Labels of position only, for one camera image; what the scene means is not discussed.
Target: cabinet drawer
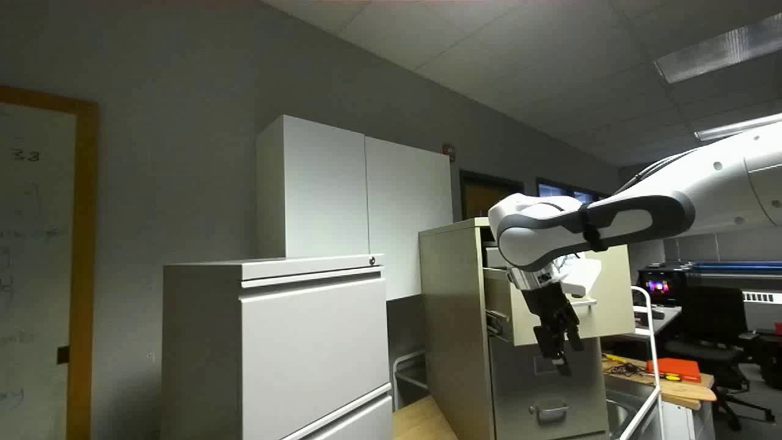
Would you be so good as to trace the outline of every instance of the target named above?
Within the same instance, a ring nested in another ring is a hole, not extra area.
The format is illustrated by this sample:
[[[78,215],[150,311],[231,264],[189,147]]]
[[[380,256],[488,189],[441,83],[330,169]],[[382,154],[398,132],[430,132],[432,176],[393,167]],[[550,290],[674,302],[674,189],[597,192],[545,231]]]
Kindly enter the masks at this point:
[[[314,440],[385,440],[392,437],[392,396],[314,435]]]
[[[382,278],[247,292],[242,435],[286,437],[390,384]]]

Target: whiteboard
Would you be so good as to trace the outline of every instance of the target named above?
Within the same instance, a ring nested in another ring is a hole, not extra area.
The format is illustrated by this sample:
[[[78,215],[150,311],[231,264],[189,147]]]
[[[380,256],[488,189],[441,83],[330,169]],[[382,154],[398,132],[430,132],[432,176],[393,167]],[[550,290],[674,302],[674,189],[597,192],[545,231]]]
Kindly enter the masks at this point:
[[[66,437],[75,116],[0,103],[0,437]]]

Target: metal cabinet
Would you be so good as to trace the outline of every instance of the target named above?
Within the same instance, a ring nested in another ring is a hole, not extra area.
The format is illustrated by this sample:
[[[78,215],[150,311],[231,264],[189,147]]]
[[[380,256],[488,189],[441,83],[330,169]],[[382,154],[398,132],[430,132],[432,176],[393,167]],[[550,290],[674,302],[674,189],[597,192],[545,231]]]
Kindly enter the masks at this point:
[[[627,250],[597,256],[603,270],[579,325],[586,349],[567,352],[573,376],[563,376],[540,356],[534,340],[523,336],[528,335],[523,327],[534,327],[537,318],[507,308],[488,311],[521,297],[507,273],[491,277],[487,269],[488,240],[487,217],[421,235],[425,363],[442,416],[463,440],[607,437],[600,336],[633,329]],[[488,335],[487,322],[497,312],[517,321],[518,344],[501,343],[495,327]]]
[[[166,266],[163,440],[392,437],[380,262]]]

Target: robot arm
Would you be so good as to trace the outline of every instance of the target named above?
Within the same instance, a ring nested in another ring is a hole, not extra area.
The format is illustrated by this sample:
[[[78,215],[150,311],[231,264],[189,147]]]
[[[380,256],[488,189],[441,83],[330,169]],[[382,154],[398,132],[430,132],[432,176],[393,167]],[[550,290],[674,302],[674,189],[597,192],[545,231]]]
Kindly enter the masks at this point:
[[[558,360],[563,335],[579,340],[553,262],[581,250],[782,225],[782,124],[663,159],[597,203],[517,192],[488,209],[488,222],[530,312],[540,316],[537,344]]]

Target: tall white cabinet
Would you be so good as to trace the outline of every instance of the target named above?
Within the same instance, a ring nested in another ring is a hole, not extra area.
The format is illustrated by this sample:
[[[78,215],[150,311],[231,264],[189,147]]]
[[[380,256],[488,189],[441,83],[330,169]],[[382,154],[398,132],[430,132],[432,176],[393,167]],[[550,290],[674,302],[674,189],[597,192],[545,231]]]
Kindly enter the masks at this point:
[[[292,114],[258,149],[261,256],[375,251],[390,301],[421,292],[419,231],[452,222],[446,154]]]

